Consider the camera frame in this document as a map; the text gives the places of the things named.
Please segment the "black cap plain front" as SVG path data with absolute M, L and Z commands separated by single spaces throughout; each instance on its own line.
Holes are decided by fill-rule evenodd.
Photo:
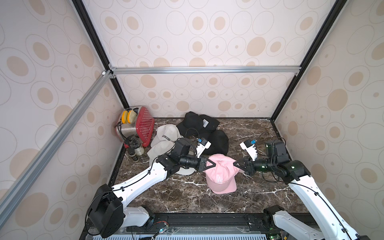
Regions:
M 201 135 L 211 143 L 208 149 L 203 151 L 203 155 L 223 154 L 227 155 L 229 151 L 229 138 L 223 130 L 215 130 L 212 133 L 204 133 Z

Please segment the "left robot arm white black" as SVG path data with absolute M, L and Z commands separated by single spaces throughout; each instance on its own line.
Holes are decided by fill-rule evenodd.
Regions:
M 142 227 L 152 225 L 149 210 L 144 207 L 132 208 L 129 204 L 150 187 L 160 183 L 181 168 L 204 172 L 216 164 L 202 156 L 211 143 L 199 139 L 194 147 L 187 138 L 176 140 L 171 150 L 156 157 L 149 168 L 131 179 L 112 187 L 100 186 L 88 207 L 86 220 L 90 220 L 98 235 L 108 238 L 121 227 Z

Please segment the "pink LA cap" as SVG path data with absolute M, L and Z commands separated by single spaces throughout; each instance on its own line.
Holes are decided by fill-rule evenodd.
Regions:
M 218 195 L 233 193 L 237 190 L 235 176 L 240 169 L 234 166 L 236 160 L 223 154 L 215 154 L 209 160 L 215 167 L 205 170 L 208 187 Z

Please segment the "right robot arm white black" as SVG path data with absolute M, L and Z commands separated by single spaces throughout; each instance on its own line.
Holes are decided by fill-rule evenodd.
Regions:
M 319 227 L 316 230 L 275 205 L 264 209 L 263 225 L 266 229 L 281 229 L 297 240 L 369 239 L 358 234 L 336 211 L 305 165 L 290 158 L 284 141 L 266 142 L 266 155 L 261 157 L 255 140 L 246 140 L 240 146 L 249 156 L 234 162 L 234 166 L 250 176 L 256 172 L 271 173 L 277 182 L 286 184 L 296 193 Z

